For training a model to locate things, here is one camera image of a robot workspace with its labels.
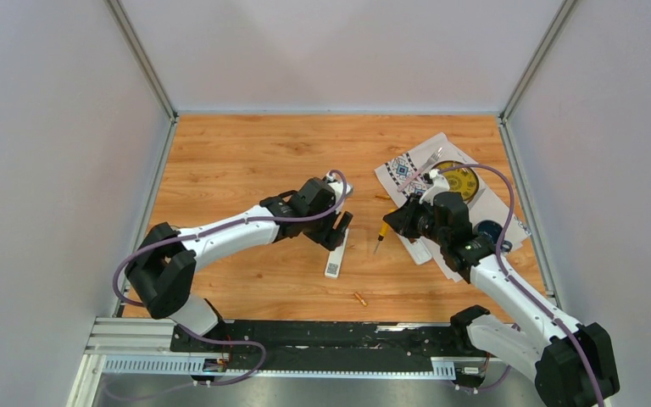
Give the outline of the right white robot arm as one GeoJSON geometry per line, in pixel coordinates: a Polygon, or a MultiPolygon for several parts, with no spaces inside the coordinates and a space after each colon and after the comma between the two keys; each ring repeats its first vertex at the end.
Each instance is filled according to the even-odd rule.
{"type": "Polygon", "coordinates": [[[450,269],[514,320],[504,324],[481,306],[460,311],[451,318],[454,351],[495,355],[530,379],[547,406],[596,406],[620,391],[607,331],[582,324],[521,281],[495,244],[476,234],[459,193],[430,201],[412,195],[383,221],[401,237],[436,243],[450,269]]]}

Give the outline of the short white remote control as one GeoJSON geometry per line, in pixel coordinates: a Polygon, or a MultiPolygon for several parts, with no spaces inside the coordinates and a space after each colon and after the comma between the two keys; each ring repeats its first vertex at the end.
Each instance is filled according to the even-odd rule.
{"type": "Polygon", "coordinates": [[[416,265],[423,265],[432,260],[432,255],[424,243],[418,239],[408,239],[398,236],[398,240],[403,244],[405,250],[416,265]]]}

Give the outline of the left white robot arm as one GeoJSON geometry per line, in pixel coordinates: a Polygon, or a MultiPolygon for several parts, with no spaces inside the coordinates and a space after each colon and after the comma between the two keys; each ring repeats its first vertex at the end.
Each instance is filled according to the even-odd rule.
{"type": "Polygon", "coordinates": [[[172,320],[192,333],[202,350],[213,352],[224,343],[225,328],[209,301],[192,293],[194,276],[219,259],[300,235],[336,250],[353,218],[342,208],[352,194],[353,186],[332,170],[224,220],[191,228],[163,222],[148,232],[115,275],[131,284],[138,297],[134,304],[151,318],[172,320]]]}

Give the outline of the yellow handled screwdriver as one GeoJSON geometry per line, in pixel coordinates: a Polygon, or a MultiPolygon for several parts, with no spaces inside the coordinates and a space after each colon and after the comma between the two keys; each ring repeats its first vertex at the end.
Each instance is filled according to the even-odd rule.
{"type": "Polygon", "coordinates": [[[377,253],[378,248],[380,247],[381,243],[384,241],[387,235],[388,229],[389,229],[389,225],[385,221],[383,221],[378,231],[378,236],[376,239],[376,245],[374,246],[373,254],[377,253]]]}

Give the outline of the long white remote control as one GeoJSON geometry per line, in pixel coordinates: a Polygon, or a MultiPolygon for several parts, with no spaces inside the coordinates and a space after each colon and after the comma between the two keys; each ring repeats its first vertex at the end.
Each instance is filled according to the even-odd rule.
{"type": "Polygon", "coordinates": [[[331,279],[337,279],[340,275],[340,270],[342,268],[342,261],[343,257],[345,254],[345,250],[347,247],[348,243],[348,235],[349,235],[350,230],[347,229],[344,232],[344,238],[342,240],[342,243],[336,247],[335,250],[330,252],[327,260],[327,264],[324,270],[324,276],[331,278],[331,279]]]}

